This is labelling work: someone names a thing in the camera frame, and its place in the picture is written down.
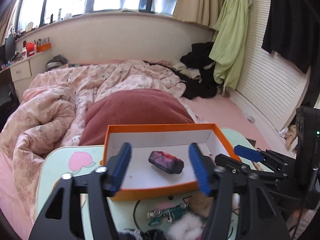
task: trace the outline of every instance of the baseboard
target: baseboard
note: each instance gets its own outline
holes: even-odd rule
[[[231,91],[230,100],[236,104],[243,113],[251,115],[255,119],[254,124],[261,132],[267,143],[270,145],[270,150],[295,158],[295,155],[290,150],[286,149],[285,141],[280,137],[276,131],[276,128],[252,103],[250,103],[236,90]]]

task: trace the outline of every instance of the white slatted closet door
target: white slatted closet door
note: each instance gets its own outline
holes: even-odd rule
[[[301,104],[308,83],[294,64],[261,48],[271,0],[255,0],[253,20],[236,90],[280,131]]]

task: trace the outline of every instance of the green toy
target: green toy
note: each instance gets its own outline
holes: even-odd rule
[[[188,211],[190,211],[190,207],[184,202],[173,208],[166,208],[162,210],[155,209],[147,214],[148,219],[152,219],[149,222],[149,226],[151,227],[159,224],[161,219],[164,217],[168,218],[168,223],[172,223],[173,221],[180,219]]]

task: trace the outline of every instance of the open cardboard box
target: open cardboard box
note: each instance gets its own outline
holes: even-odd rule
[[[132,158],[121,190],[113,200],[141,200],[197,190],[188,147],[197,143],[204,155],[222,153],[240,161],[215,124],[110,125],[102,164],[117,155],[122,144],[132,146]],[[149,163],[152,151],[164,151],[184,162],[180,174],[167,174]]]

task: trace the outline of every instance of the green cloth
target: green cloth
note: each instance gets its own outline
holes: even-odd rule
[[[249,19],[249,0],[225,0],[218,20],[215,43],[209,58],[216,62],[214,80],[236,88],[244,58]]]

